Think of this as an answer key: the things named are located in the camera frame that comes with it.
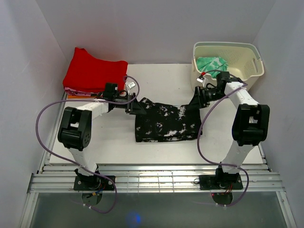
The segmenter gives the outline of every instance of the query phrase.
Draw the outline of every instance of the folded clothes stack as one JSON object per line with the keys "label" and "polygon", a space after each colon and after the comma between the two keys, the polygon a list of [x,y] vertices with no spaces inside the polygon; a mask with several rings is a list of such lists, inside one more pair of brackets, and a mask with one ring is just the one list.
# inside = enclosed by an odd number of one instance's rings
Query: folded clothes stack
{"label": "folded clothes stack", "polygon": [[63,80],[64,90],[72,96],[96,96],[104,91],[106,83],[118,84],[124,89],[128,63],[94,58],[85,49],[75,48],[73,59]]}

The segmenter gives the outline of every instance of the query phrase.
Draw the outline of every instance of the blue light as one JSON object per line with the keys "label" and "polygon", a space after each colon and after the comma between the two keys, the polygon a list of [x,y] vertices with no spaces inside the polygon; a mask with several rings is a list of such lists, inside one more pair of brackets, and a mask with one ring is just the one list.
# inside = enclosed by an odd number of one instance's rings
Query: blue light
{"label": "blue light", "polygon": [[139,227],[139,224],[140,224],[141,220],[142,220],[141,216],[136,212],[130,212],[126,216],[126,221],[127,221],[127,224],[129,225],[130,228]]}
{"label": "blue light", "polygon": [[135,215],[135,217],[136,217],[136,221],[137,221],[137,223],[140,223],[141,222],[141,217],[137,214],[137,215]]}

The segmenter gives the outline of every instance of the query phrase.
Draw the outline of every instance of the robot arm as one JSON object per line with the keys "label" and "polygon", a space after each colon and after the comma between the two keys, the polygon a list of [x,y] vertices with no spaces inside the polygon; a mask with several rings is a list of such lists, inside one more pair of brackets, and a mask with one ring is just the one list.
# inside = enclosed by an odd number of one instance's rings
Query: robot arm
{"label": "robot arm", "polygon": [[[102,92],[102,98],[96,102],[85,104],[77,108],[66,107],[63,112],[57,138],[63,143],[74,157],[74,160],[92,172],[98,172],[98,166],[94,158],[88,153],[86,147],[91,140],[92,121],[105,114],[115,107],[125,109],[128,114],[145,114],[145,110],[134,99],[135,93],[129,95],[127,91],[125,96],[121,96],[117,91],[117,84],[107,83]],[[105,101],[128,104],[109,104]],[[96,175],[86,172],[79,168],[75,170],[79,180],[89,189],[95,189],[100,185],[100,178]]]}
{"label": "robot arm", "polygon": [[[241,87],[240,90],[229,96],[237,108],[237,113],[232,126],[232,145],[222,163],[242,165],[248,153],[267,137],[269,106],[259,104],[243,87],[240,78],[230,77],[229,72],[217,75],[217,86],[212,88],[195,88],[195,94],[188,110],[209,106],[210,101],[216,101],[225,95]],[[231,174],[234,181],[238,178],[239,169],[231,166],[223,166],[221,174]]]}

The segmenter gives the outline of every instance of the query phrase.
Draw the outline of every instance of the white tabletop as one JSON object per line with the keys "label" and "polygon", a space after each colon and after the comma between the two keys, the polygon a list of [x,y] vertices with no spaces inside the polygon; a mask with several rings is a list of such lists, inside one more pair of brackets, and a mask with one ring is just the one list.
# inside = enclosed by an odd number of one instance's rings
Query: white tabletop
{"label": "white tabletop", "polygon": [[[190,86],[190,64],[135,64],[128,66],[128,75],[135,77],[141,87],[138,97],[153,102],[185,105],[193,97]],[[66,106],[82,106],[83,102],[69,102]],[[201,118],[210,109],[201,109]],[[236,108],[229,99],[221,102],[207,119],[200,147],[207,158],[222,161],[232,144],[231,127]],[[124,109],[114,109],[93,120],[92,139],[87,153],[97,164],[206,164],[199,155],[196,140],[179,142],[135,142],[135,116]],[[56,139],[53,151],[73,159],[72,154]],[[67,162],[51,156],[50,163]],[[244,164],[262,164],[258,147],[246,157]]]}

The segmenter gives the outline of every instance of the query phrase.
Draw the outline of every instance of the laundry basket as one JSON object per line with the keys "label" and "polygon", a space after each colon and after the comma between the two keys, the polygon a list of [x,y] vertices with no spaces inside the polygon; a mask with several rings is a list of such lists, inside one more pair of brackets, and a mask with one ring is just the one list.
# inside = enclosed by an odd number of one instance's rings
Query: laundry basket
{"label": "laundry basket", "polygon": [[[248,84],[247,90],[264,74],[264,65],[261,56],[252,44],[231,43],[231,42],[198,42],[193,48],[191,86],[195,90],[196,86],[202,86],[202,83],[196,79],[201,72],[198,70],[196,60],[198,57],[222,57],[228,63],[230,73],[241,78]],[[217,84],[215,78],[211,75],[204,75],[208,82]]]}

